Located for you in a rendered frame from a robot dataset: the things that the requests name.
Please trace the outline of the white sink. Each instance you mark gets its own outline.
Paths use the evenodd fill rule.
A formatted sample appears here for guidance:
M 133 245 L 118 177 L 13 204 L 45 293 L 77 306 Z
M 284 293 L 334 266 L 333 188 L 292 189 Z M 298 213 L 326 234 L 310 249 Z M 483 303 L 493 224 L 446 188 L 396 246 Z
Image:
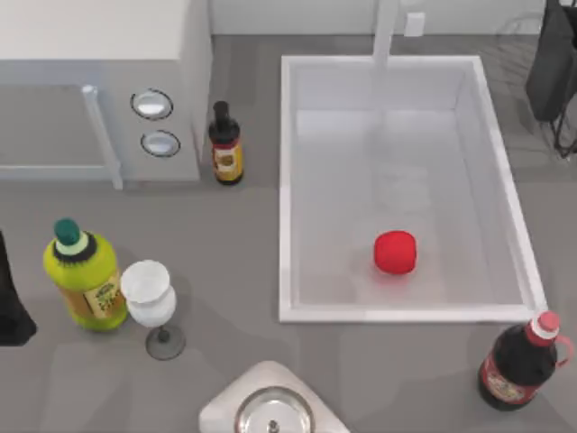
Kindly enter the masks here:
M 281 60 L 279 320 L 496 322 L 547 307 L 481 59 L 389 58 L 382 129 L 369 56 Z M 403 230 L 415 269 L 380 271 Z

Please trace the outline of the dark jug with red cap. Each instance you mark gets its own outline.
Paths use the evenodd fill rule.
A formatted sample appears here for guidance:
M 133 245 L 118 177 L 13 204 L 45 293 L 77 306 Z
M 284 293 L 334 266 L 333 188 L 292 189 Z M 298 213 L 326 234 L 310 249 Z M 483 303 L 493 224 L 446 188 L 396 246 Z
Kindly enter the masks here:
M 543 311 L 499 334 L 478 370 L 479 394 L 496 410 L 519 410 L 573 353 L 572 340 L 560 333 L 558 314 Z

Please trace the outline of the white wine glass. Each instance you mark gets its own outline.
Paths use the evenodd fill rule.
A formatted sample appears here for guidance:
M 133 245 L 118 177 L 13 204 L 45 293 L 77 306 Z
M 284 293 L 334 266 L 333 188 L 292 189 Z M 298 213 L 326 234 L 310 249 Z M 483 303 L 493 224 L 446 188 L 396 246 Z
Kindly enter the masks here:
M 179 326 L 169 323 L 176 312 L 177 293 L 168 268 L 153 260 L 135 262 L 122 273 L 120 285 L 130 316 L 149 330 L 145 339 L 148 355 L 159 361 L 179 356 L 186 337 Z

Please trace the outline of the small dark sauce bottle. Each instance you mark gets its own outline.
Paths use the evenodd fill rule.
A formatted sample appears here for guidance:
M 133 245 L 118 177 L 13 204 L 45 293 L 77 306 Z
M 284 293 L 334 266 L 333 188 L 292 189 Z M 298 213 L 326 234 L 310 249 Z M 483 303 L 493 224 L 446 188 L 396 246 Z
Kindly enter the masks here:
M 215 178 L 221 184 L 234 185 L 241 181 L 244 170 L 241 128 L 231 117 L 226 101 L 215 102 L 213 112 L 208 138 L 212 146 Z

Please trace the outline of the round microwave knob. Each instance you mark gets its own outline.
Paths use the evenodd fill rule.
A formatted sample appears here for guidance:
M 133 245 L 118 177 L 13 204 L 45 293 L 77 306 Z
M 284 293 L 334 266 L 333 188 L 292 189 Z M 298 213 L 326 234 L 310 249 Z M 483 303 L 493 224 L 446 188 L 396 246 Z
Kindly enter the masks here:
M 146 153 L 155 158 L 171 158 L 181 149 L 178 137 L 163 130 L 144 134 L 141 137 L 140 144 Z
M 130 107 L 137 116 L 149 121 L 166 119 L 174 111 L 174 103 L 169 95 L 155 88 L 132 94 Z

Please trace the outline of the tall white tap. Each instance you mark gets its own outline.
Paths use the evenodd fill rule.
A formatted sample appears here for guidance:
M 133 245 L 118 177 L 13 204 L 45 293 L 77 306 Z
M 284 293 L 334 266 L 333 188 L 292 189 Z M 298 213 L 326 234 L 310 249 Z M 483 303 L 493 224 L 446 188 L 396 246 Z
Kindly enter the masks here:
M 377 1 L 375 33 L 371 56 L 372 122 L 376 131 L 382 129 L 382 121 L 385 115 L 386 75 L 398 8 L 399 0 Z

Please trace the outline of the white wall socket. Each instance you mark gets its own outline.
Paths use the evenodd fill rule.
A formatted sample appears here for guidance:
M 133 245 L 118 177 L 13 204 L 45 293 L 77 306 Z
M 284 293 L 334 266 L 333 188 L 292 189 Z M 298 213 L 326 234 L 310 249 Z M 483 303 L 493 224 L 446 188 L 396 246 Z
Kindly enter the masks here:
M 407 13 L 404 36 L 420 37 L 425 33 L 426 14 L 423 12 Z

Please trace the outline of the black chair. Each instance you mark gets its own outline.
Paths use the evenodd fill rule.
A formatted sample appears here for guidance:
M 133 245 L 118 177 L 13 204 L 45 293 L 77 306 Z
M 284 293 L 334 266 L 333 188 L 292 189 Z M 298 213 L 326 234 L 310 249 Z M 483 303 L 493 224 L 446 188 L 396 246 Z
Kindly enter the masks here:
M 536 54 L 525 91 L 535 120 L 548 124 L 553 148 L 564 159 L 577 154 L 577 138 L 561 143 L 567 109 L 577 96 L 577 0 L 546 0 Z

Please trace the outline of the pale microwave oven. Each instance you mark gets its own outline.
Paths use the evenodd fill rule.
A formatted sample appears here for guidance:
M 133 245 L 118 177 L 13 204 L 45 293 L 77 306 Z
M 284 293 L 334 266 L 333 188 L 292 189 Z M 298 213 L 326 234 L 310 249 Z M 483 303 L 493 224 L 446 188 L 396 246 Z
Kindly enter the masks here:
M 112 183 L 81 88 L 97 87 L 123 181 L 200 179 L 213 49 L 208 0 L 0 0 L 0 181 Z M 170 117 L 137 116 L 159 89 Z M 144 134 L 180 141 L 155 158 Z

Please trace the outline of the green bottle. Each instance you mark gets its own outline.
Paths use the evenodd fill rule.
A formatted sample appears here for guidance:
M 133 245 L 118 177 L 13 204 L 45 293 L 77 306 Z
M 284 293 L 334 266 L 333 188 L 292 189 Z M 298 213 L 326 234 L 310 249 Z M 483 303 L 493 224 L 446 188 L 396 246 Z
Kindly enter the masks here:
M 72 319 L 89 331 L 119 328 L 128 316 L 112 244 L 71 218 L 53 226 L 43 253 L 46 274 L 59 289 Z

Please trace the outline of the grey base with metal bowl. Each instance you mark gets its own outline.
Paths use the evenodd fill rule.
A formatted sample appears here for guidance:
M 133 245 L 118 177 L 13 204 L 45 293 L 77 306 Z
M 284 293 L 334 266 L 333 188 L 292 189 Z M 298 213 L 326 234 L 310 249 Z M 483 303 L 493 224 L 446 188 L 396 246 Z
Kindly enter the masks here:
M 352 433 L 285 365 L 259 362 L 198 415 L 200 433 Z

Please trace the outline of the red apple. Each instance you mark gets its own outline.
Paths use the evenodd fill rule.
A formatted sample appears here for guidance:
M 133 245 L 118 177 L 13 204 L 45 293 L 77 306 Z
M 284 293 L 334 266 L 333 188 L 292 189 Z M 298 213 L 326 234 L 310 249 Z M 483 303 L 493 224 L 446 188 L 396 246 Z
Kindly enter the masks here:
M 373 261 L 385 273 L 403 275 L 417 264 L 417 241 L 407 231 L 393 230 L 380 234 L 374 241 Z

